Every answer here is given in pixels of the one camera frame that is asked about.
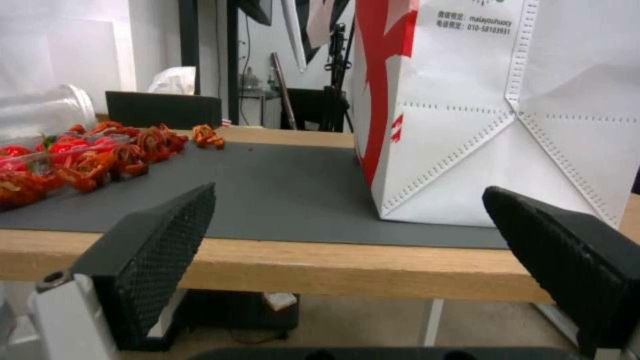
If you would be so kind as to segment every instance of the black cable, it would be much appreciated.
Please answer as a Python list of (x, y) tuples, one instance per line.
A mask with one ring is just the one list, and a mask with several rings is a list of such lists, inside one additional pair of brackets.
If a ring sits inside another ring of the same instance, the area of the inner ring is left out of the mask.
[(221, 78), (221, 71), (220, 71), (220, 38), (218, 36), (218, 2), (216, 2), (216, 62), (218, 63), (218, 93), (216, 93), (216, 95), (218, 96), (219, 99), (222, 99), (222, 96), (220, 95), (220, 83), (222, 82), (222, 78)]
[(266, 338), (262, 338), (258, 340), (245, 340), (245, 339), (238, 338), (236, 335), (234, 335), (233, 329), (227, 329), (227, 330), (229, 331), (229, 336), (231, 337), (231, 339), (234, 340), (236, 343), (240, 343), (242, 345), (260, 345), (260, 344), (268, 343), (270, 341), (286, 340), (289, 338), (289, 335), (287, 334), (286, 331), (278, 331), (276, 334), (272, 336), (268, 336)]
[(246, 120), (243, 110), (243, 99), (244, 99), (244, 76), (246, 75), (246, 66), (249, 65), (249, 59), (251, 58), (251, 33), (249, 33), (249, 16), (247, 14), (244, 15), (244, 20), (246, 21), (246, 61), (244, 62), (244, 68), (242, 70), (242, 81), (240, 87), (240, 115), (242, 115), (242, 119), (244, 120), (245, 125), (249, 125), (249, 122)]

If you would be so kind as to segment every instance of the plastic container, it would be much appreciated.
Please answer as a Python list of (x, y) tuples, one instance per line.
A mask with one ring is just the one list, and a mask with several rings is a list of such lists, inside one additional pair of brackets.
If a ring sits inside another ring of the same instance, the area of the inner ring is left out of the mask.
[(27, 206), (46, 198), (65, 184), (58, 175), (60, 167), (73, 163), (87, 152), (105, 153), (131, 141), (126, 135), (66, 135), (84, 140), (87, 145), (64, 152), (34, 152), (0, 159), (0, 209)]
[(96, 120), (89, 95), (73, 85), (0, 98), (0, 141), (60, 134), (74, 124), (93, 129)]

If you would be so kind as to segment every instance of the bag stitching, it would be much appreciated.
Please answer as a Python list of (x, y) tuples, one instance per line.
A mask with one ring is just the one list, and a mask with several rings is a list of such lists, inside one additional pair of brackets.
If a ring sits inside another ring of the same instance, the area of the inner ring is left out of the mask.
[[(519, 113), (520, 120), (525, 127), (531, 132), (531, 134), (538, 139), (538, 142), (544, 150), (551, 155), (554, 162), (563, 170), (563, 172), (572, 180), (572, 182), (578, 187), (578, 190), (587, 198), (589, 203), (595, 208), (596, 212), (603, 218), (609, 221), (610, 224), (618, 223), (618, 216), (612, 215), (607, 209), (607, 202), (596, 193), (595, 189), (589, 184), (589, 182), (580, 174), (580, 172), (573, 166), (571, 161), (558, 149), (553, 140), (549, 138), (547, 133), (542, 127), (535, 121), (537, 114)], [(555, 114), (547, 114), (546, 118), (555, 119)], [(602, 121), (602, 119), (609, 119), (609, 117), (591, 117), (592, 121)]]
[(520, 91), (522, 89), (522, 78), (524, 70), (527, 66), (527, 56), (529, 54), (529, 46), (531, 37), (533, 36), (533, 27), (538, 15), (538, 7), (540, 0), (528, 0), (524, 4), (524, 15), (520, 23), (520, 29), (517, 35), (517, 41), (514, 46), (513, 55), (511, 57), (511, 66), (509, 67), (508, 88), (505, 94), (511, 107), (515, 110), (520, 101)]
[[(411, 102), (406, 101), (403, 103), (399, 103), (398, 105), (407, 107), (407, 108), (418, 108), (418, 109), (438, 109), (437, 104), (426, 104), (421, 102)], [(481, 112), (489, 115), (499, 115), (496, 119), (491, 121), (486, 127), (482, 128), (476, 135), (474, 135), (471, 139), (465, 141), (462, 145), (458, 146), (458, 148), (448, 155), (444, 156), (440, 161), (437, 161), (435, 165), (429, 168), (426, 172), (419, 175), (416, 179), (409, 181), (409, 184), (404, 186), (397, 194), (395, 194), (390, 199), (386, 200), (382, 204), (383, 215), (387, 215), (393, 209), (396, 209), (398, 205), (402, 204), (404, 200), (411, 197), (414, 193), (423, 189), (425, 186), (433, 182), (435, 179), (440, 177), (440, 175), (444, 174), (453, 167), (455, 164), (459, 163), (467, 154), (473, 152), (477, 147), (484, 144), (487, 140), (489, 140), (494, 133), (497, 133), (503, 130), (506, 126), (508, 126), (511, 122), (506, 121), (509, 117), (514, 117), (515, 114), (512, 111), (505, 112), (504, 110), (498, 110), (493, 108), (481, 108), (479, 106), (462, 106), (462, 105), (443, 105), (440, 106), (441, 111), (465, 111), (465, 112)]]

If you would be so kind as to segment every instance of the floor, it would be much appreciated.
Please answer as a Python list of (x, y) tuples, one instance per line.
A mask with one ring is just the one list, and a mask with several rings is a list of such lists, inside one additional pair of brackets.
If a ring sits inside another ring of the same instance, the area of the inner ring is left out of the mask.
[[(303, 296), (300, 324), (288, 340), (260, 346), (407, 347), (417, 344), (424, 302)], [(265, 332), (234, 332), (243, 342), (270, 336)], [(572, 345), (530, 304), (445, 302), (439, 346), (539, 346), (567, 350)], [(181, 334), (166, 353), (126, 352), (123, 359), (185, 359), (204, 350), (244, 346), (223, 329), (195, 329)]]

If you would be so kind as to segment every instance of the chair backrest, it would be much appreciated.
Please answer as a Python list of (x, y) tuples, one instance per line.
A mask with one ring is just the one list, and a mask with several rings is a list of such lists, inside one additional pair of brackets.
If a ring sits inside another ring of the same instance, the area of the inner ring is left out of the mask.
[(126, 126), (148, 127), (161, 122), (171, 129), (222, 124), (220, 99), (199, 95), (149, 94), (107, 91), (109, 118)]

